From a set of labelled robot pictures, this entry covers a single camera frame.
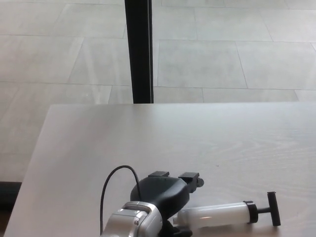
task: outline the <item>tile grout line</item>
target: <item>tile grout line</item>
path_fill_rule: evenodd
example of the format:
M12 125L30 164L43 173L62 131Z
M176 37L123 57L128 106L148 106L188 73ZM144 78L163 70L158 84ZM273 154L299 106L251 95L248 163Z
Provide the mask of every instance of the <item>tile grout line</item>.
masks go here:
M54 30L56 29L56 26L57 26L57 23L58 23L58 21L59 21L59 18L60 18L61 15L64 13L64 11L65 11L67 5L68 5L68 3L66 3L66 4L64 5L63 9L60 11L60 13L59 13L59 15L58 15L56 21L54 22L53 28L51 29L50 33L48 34L49 37L53 37L53 32L54 32Z
M287 7L287 10L290 10L290 7L289 5L287 4L286 0L283 0L283 2L285 3L286 7Z
M241 66L241 70L242 70L242 74L243 74L243 78L245 79L245 83L246 83L247 89L249 89L248 88L248 84L247 84L247 80L246 80L246 75L245 75L245 72L243 71L243 66L242 66L242 63L241 63L241 59L240 59L240 55L239 55L239 51L238 51L238 47L237 47L236 41L235 41L235 47L236 47L236 51L237 51L237 54L238 54L238 58L239 58L239 62L240 62L240 66Z
M195 32L196 32L196 40L198 40L198 27L197 27L197 16L196 16L196 8L193 7L193 15L194 15L194 26L195 26Z
M158 78L159 78L159 61L160 61L160 40L158 39L157 86L158 86Z
M68 78L67 78L67 83L65 83L65 84L69 84L69 80L70 80L71 74L73 73L73 70L74 70L75 65L76 65L76 62L77 62L77 60L78 60L78 58L79 58L79 54L80 54L80 52L81 52L81 49L82 49L82 46L83 46L83 43L84 43L84 42L85 42L85 37L83 37L83 40L82 40L81 45L80 45L80 48L79 48L79 50L78 50L78 54L77 54L77 56L76 56L76 59L75 59L75 61L74 61L74 64L73 64L73 66L72 66L72 68L71 68L71 70L70 70L69 76L68 76Z
M25 35L25 34L0 34L0 36L10 37L43 37L43 38L85 38L85 39L105 39L105 40L127 40L126 38L108 38L108 37L86 37L86 36L54 36L54 35ZM316 43L316 41L262 41L262 40L206 40L206 39L159 39L160 41L188 41L188 42L265 42L265 43Z
M32 153L0 152L0 155L19 155L19 156L31 156L32 157Z
M18 87L18 89L16 90L16 92L14 93L14 96L12 97L12 99L10 100L9 105L5 108L4 113L2 115L2 117L0 118L0 122L2 121L2 119L4 118L6 112L9 110L10 106L12 105L15 97L17 96L18 92L20 91L20 86Z
M310 43L311 47L313 47L314 51L316 52L316 48L314 48L313 43Z
M265 22L265 19L264 19L263 15L262 15L260 9L257 9L257 11L259 12L259 15L260 15L260 17L261 17L261 19L262 19L262 22L263 22L263 24L265 25L265 27L266 27L266 29L267 29L267 31L268 31L268 33L269 33L269 36L270 36L270 38L271 38L271 41L274 42L274 40L273 40L273 38L272 38L272 36L271 36L271 33L270 33L270 31L269 31L269 28L268 28L268 26L267 26L267 24L266 24L266 22Z
M205 100L204 100L204 90L203 90L203 88L201 88L201 90L202 90L202 99L203 99L203 103L205 103Z
M111 85L111 90L110 90L109 99L107 101L107 104L109 104L109 102L110 102L110 97L111 97L111 94L112 94L112 90L113 90L113 86Z
M126 35L127 35L127 23L125 23L122 39L124 39L125 32L126 32Z
M131 87L131 85L110 85L110 84L80 84L80 83L54 83L54 82L23 82L23 81L0 81L1 83L11 83L11 84L46 84L46 85L90 85L90 86L122 86ZM197 88L197 89L225 89L225 90L303 90L303 91L316 91L315 89L298 89L298 88L234 88L234 87L183 87L183 86L154 86L154 87L164 87L164 88Z
M46 2L46 1L2 1L2 3L34 3L34 4L71 4L71 5L110 5L110 6L121 6L124 7L124 4L115 4L115 3L101 3L101 0L98 3L94 2ZM287 8L273 8L273 7L233 7L233 6L226 6L224 1L224 6L181 6L181 5L175 5L175 6L167 6L163 5L162 2L160 5L153 5L153 8L156 7L181 7L181 8L191 8L191 7L200 7L200 8L232 8L232 9L266 9L266 10L289 10L289 11L316 11L316 9L306 9L306 8L290 8L288 4L285 2L285 5Z
M297 96L296 90L294 90L294 93L295 93L295 95L296 95L297 101L300 101L300 99L299 99L298 96Z

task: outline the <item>tiled floor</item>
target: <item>tiled floor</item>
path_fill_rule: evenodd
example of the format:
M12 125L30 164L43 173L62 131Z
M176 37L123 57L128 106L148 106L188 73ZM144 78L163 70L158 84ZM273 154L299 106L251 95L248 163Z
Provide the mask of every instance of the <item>tiled floor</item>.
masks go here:
M156 103L316 100L316 0L153 0ZM124 0L0 0L0 180L50 104L132 103Z

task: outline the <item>wood grain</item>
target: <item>wood grain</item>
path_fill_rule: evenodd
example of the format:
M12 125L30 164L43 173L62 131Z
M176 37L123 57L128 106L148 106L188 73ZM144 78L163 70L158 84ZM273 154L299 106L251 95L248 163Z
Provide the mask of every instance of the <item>wood grain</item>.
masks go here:
M5 237L98 236L103 183L118 165L140 178L156 170L199 172L188 206L253 200L276 191L282 226L206 228L196 236L314 237L316 104L52 106ZM128 201L134 180L115 174L105 214Z

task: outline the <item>wire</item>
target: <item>wire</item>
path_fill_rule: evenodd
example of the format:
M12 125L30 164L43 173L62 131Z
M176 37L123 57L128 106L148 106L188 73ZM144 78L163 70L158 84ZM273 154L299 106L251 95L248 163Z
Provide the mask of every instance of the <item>wire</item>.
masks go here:
M139 181L138 181L138 176L135 172L135 170L130 167L129 165L121 165L119 167L116 167L114 170L112 170L112 172L109 174L109 176L107 177L104 185L103 185L103 190L102 190L102 194L101 194L101 203L100 203L100 235L102 234L103 232L103 202L104 202L104 194L105 194L105 189L108 185L108 182L110 180L110 178L112 177L112 175L118 171L119 169L123 169L123 168L127 168L129 169L130 171L132 171L134 177L135 177L135 180L136 180L136 186L137 186L137 191L138 191L138 197L139 197L139 200L142 200L141 196L140 196L140 187L139 187Z

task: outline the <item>black plunger handle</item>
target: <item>black plunger handle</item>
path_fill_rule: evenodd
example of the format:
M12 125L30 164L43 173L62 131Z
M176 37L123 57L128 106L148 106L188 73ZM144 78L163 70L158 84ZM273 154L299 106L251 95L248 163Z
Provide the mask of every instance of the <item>black plunger handle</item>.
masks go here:
M271 219L273 226L280 226L280 214L278 212L277 207L277 198L275 192L268 192L268 201L270 206L270 213L271 213Z

